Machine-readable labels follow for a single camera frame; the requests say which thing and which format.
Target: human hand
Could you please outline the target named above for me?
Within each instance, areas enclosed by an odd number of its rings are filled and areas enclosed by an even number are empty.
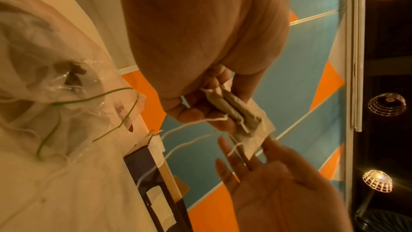
[[[130,46],[166,113],[180,122],[220,118],[200,88],[235,73],[247,102],[287,38],[288,0],[122,0]],[[182,104],[183,96],[190,108]],[[235,122],[211,122],[234,132]]]
[[[227,155],[224,137],[218,143]],[[267,163],[256,156],[243,161],[233,153],[216,160],[216,171],[226,186],[240,232],[350,232],[351,222],[333,185],[296,151],[267,138],[262,144]]]

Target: green wire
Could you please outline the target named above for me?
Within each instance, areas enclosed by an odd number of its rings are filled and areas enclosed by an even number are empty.
[[[130,90],[133,89],[132,87],[124,87],[124,88],[120,88],[120,89],[115,89],[115,90],[111,90],[109,92],[105,92],[104,94],[100,94],[100,95],[96,95],[87,99],[83,99],[83,100],[73,100],[73,101],[64,101],[64,102],[56,102],[56,103],[51,103],[50,105],[52,106],[60,106],[60,105],[66,105],[66,104],[77,104],[77,103],[82,103],[82,102],[87,102],[87,101],[91,101],[93,99],[97,99],[100,98],[102,96],[111,94],[113,92],[118,92],[118,91],[123,91],[123,90]]]
[[[103,138],[104,136],[106,136],[107,134],[111,133],[111,132],[114,131],[115,129],[120,128],[120,127],[123,125],[123,123],[127,120],[127,118],[129,117],[129,115],[132,113],[132,111],[133,111],[133,109],[134,109],[134,107],[136,106],[136,104],[137,104],[138,101],[139,101],[139,99],[137,99],[137,100],[134,102],[134,104],[133,104],[132,108],[130,109],[129,113],[126,115],[126,117],[123,119],[123,121],[119,124],[119,126],[117,126],[116,128],[110,130],[109,132],[103,134],[102,136],[98,137],[96,140],[93,140],[93,142],[95,142],[95,141]]]
[[[58,111],[58,113],[59,113],[59,120],[58,120],[56,126],[51,130],[51,132],[46,136],[46,138],[42,141],[42,143],[40,143],[39,147],[37,148],[36,156],[39,159],[42,159],[40,157],[40,152],[41,152],[42,148],[44,147],[44,145],[46,144],[47,140],[50,139],[50,137],[57,131],[57,128],[60,126],[60,123],[61,123],[60,111]]]
[[[82,103],[82,102],[87,102],[87,101],[91,101],[93,99],[97,99],[100,98],[102,96],[111,94],[113,92],[118,92],[118,91],[123,91],[123,90],[131,90],[133,89],[132,87],[124,87],[124,88],[119,88],[119,89],[115,89],[115,90],[111,90],[109,92],[106,92],[104,94],[100,94],[100,95],[96,95],[87,99],[82,99],[82,100],[73,100],[73,101],[64,101],[64,102],[55,102],[55,103],[51,103],[50,105],[52,106],[61,106],[61,105],[66,105],[66,104],[76,104],[76,103]],[[128,116],[131,114],[132,110],[134,109],[134,107],[136,106],[137,102],[139,99],[136,100],[136,102],[134,103],[133,107],[131,108],[130,112],[126,115],[126,117],[123,119],[123,121],[120,123],[120,125],[116,128],[114,128],[113,130],[109,131],[108,133],[104,134],[103,136],[97,138],[96,140],[94,140],[93,142],[99,140],[100,138],[103,138],[104,136],[106,136],[107,134],[109,134],[110,132],[114,131],[115,129],[118,129],[121,127],[121,125],[126,121],[126,119],[128,118]],[[61,115],[59,112],[59,120],[56,124],[56,126],[51,130],[51,132],[46,136],[46,138],[41,142],[41,144],[39,145],[39,147],[37,148],[36,151],[36,156],[41,159],[40,157],[40,152],[42,150],[42,148],[44,147],[44,145],[46,144],[47,140],[50,139],[50,137],[57,131],[57,128],[60,126],[61,124]]]

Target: wall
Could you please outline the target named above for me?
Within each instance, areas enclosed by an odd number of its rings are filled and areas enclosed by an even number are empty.
[[[268,70],[253,99],[276,126],[275,136],[294,148],[343,190],[345,142],[345,14],[342,0],[290,0],[291,30],[282,55]],[[139,71],[124,75],[147,96],[142,116],[149,129],[180,124],[162,111],[156,93]],[[166,152],[213,131],[192,126],[164,141]],[[222,158],[218,133],[185,147],[168,160],[172,172],[190,186],[185,196],[195,232],[238,231],[226,189],[215,174]]]

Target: geometric wall pattern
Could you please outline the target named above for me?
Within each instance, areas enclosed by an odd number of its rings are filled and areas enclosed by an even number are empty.
[[[267,71],[253,99],[266,111],[279,135],[311,112],[280,141],[303,155],[320,173],[343,191],[345,166],[345,17],[342,0],[290,0],[294,23],[287,44]],[[180,125],[161,109],[154,89],[139,71],[123,76],[147,97],[142,117],[149,129],[168,131]],[[176,145],[213,131],[208,124],[195,125],[170,135],[166,152]],[[236,232],[230,197],[214,170],[223,155],[218,133],[185,147],[168,159],[173,172],[190,187],[184,200],[195,232]],[[258,156],[264,161],[263,154]]]

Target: wire lamp shade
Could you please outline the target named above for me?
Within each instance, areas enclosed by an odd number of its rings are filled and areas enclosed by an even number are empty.
[[[381,116],[397,116],[406,111],[406,101],[400,95],[385,93],[370,99],[368,108]]]
[[[382,171],[371,170],[363,175],[364,182],[371,188],[380,192],[392,191],[392,179]]]

